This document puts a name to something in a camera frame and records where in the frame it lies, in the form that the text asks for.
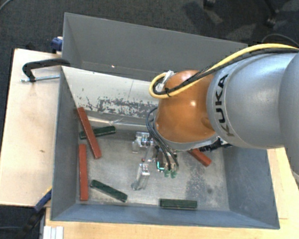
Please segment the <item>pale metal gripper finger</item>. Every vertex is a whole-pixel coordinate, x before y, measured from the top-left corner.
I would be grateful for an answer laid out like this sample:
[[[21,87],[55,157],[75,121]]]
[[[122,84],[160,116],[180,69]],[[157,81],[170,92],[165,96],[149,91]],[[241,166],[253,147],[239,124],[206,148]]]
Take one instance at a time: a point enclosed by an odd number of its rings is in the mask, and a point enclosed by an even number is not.
[[[150,146],[150,134],[148,132],[139,132],[135,133],[134,141],[132,142],[132,152],[138,153],[141,148],[147,148]]]
[[[131,188],[133,190],[143,190],[147,188],[150,172],[148,165],[141,163],[139,164],[135,181],[132,183]]]

